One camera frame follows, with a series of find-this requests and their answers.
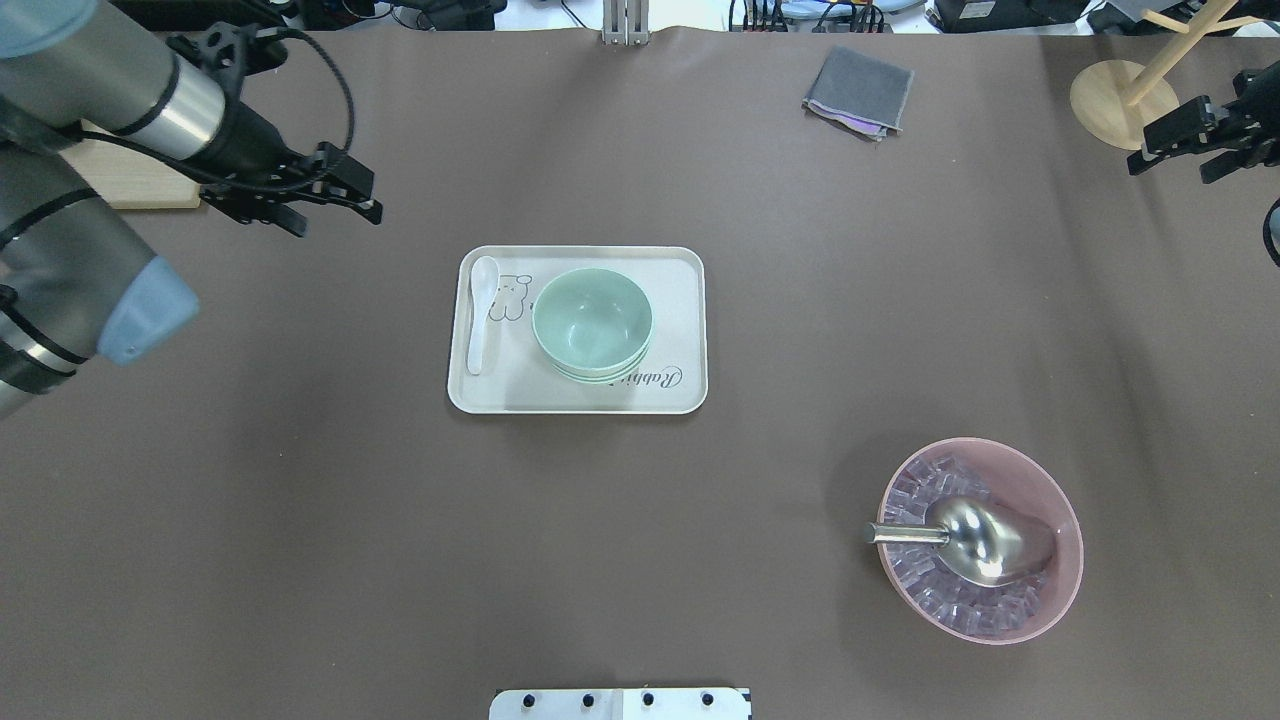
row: wooden base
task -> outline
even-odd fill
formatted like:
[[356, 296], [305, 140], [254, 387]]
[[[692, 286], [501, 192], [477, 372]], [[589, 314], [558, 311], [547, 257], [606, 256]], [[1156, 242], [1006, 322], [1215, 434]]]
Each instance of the wooden base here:
[[[106, 132], [93, 126], [88, 129]], [[116, 210], [200, 206], [195, 181], [132, 150], [86, 140], [64, 150], [63, 159]]]
[[1178, 108], [1178, 95], [1165, 81], [1126, 106], [1121, 97], [1143, 69], [1129, 60], [1105, 60], [1080, 70], [1071, 83], [1071, 111], [1094, 137], [1123, 150], [1142, 147], [1142, 128]]

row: table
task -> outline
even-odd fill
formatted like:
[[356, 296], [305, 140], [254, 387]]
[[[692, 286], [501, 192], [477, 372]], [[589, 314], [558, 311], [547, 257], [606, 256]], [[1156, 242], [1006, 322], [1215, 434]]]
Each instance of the table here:
[[[387, 222], [131, 215], [204, 311], [5, 423], [0, 715], [465, 720], [653, 683], [750, 687], [762, 719], [1268, 716], [1275, 172], [1129, 178], [1068, 109], [1079, 69], [1162, 40], [324, 37]], [[833, 44], [918, 70], [901, 136], [801, 110]], [[250, 102], [340, 137], [294, 55]], [[1211, 38], [1169, 79], [1222, 102], [1276, 55]], [[699, 252], [705, 405], [457, 411], [458, 261], [494, 242]], [[1084, 585], [1030, 643], [929, 626], [859, 543], [954, 436], [1023, 450], [1079, 515]]]

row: bowl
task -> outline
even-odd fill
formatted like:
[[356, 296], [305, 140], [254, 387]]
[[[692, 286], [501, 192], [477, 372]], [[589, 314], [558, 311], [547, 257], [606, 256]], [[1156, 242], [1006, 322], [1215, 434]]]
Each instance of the bowl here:
[[622, 273], [580, 268], [557, 275], [534, 301], [534, 337], [561, 374], [613, 382], [634, 370], [653, 340], [653, 306]]
[[1075, 594], [1084, 578], [1084, 538], [1080, 536], [1080, 524], [1071, 503], [1053, 482], [1053, 478], [1034, 460], [1006, 445], [982, 438], [943, 439], [919, 450], [893, 473], [884, 489], [884, 497], [881, 500], [878, 521], [900, 521], [896, 519], [886, 520], [890, 493], [901, 492], [904, 484], [911, 482], [909, 479], [911, 469], [919, 468], [922, 460], [928, 464], [957, 462], [968, 468], [991, 491], [992, 502], [1037, 518], [1052, 528], [1056, 546], [1053, 557], [1041, 575], [1042, 584], [1036, 588], [1039, 609], [1034, 615], [1027, 618], [1019, 628], [978, 634], [961, 633], [943, 624], [908, 592], [906, 583], [893, 571], [890, 548], [881, 544], [878, 546], [881, 562], [884, 565], [884, 573], [893, 589], [929, 624], [957, 638], [979, 644], [1027, 642], [1056, 625], [1066, 615], [1071, 602], [1075, 601]]

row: metal scoop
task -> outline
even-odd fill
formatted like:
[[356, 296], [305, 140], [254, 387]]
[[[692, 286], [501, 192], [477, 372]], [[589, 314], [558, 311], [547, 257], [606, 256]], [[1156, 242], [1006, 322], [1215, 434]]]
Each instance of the metal scoop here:
[[937, 544], [938, 557], [961, 578], [998, 588], [1038, 573], [1053, 557], [1053, 530], [1036, 518], [974, 497], [943, 497], [924, 525], [867, 523], [869, 543]]

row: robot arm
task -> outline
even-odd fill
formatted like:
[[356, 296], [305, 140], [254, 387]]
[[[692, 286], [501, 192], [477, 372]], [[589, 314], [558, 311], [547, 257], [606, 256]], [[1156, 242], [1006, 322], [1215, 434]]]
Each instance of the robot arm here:
[[[214, 35], [204, 45], [221, 55], [187, 55], [223, 65], [228, 51]], [[227, 35], [232, 51], [246, 49]], [[381, 220], [372, 173], [329, 143], [311, 155], [289, 150], [239, 101], [242, 74], [214, 79], [100, 0], [0, 0], [0, 263], [9, 270], [0, 278], [0, 418], [95, 354], [140, 357], [198, 309], [164, 259], [56, 155], [82, 136], [81, 120], [205, 183], [201, 196], [242, 223], [301, 236], [306, 218], [288, 208], [293, 200]]]

